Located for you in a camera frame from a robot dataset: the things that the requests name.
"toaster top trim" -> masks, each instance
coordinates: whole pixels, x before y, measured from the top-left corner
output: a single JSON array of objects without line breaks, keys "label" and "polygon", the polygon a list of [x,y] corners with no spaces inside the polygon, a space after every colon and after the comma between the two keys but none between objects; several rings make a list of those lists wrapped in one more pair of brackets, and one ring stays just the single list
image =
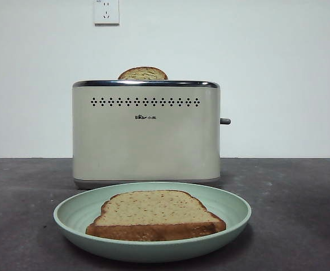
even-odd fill
[{"label": "toaster top trim", "polygon": [[73,84],[74,88],[81,86],[180,86],[180,87],[205,87],[219,89],[220,86],[207,81],[141,81],[141,80],[91,80],[79,81]]}]

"toaster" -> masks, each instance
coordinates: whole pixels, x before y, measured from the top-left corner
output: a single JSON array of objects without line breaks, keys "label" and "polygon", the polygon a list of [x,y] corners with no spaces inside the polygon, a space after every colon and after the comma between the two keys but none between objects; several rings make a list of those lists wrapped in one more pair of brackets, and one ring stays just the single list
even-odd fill
[{"label": "toaster", "polygon": [[73,178],[80,189],[220,176],[220,87],[206,81],[73,84]]}]

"electrical outlet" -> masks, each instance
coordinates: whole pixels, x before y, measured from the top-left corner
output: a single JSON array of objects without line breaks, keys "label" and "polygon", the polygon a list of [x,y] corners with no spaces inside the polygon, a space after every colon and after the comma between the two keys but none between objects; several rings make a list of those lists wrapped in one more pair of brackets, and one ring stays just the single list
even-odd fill
[{"label": "electrical outlet", "polygon": [[120,24],[119,0],[93,0],[94,23]]}]

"green plate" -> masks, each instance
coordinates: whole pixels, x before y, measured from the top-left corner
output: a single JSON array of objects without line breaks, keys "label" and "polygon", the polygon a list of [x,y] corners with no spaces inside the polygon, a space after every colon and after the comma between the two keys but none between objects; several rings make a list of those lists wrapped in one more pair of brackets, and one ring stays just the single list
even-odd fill
[{"label": "green plate", "polygon": [[[85,234],[86,227],[100,215],[101,205],[110,197],[130,191],[165,189],[185,191],[198,198],[225,221],[227,229],[203,237],[155,242],[121,241]],[[98,256],[138,263],[185,260],[215,251],[242,232],[250,215],[250,205],[233,193],[179,182],[138,182],[93,189],[66,199],[54,210],[54,220],[76,246]]]}]

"bread slice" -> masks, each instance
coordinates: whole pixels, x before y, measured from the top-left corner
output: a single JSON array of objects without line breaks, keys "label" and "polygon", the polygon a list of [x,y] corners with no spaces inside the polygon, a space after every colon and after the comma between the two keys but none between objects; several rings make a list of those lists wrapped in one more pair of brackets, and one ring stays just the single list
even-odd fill
[{"label": "bread slice", "polygon": [[167,80],[166,73],[155,67],[136,67],[122,72],[120,80]]},{"label": "bread slice", "polygon": [[225,228],[223,220],[189,193],[155,190],[111,197],[86,234],[127,241],[169,241],[205,236]]}]

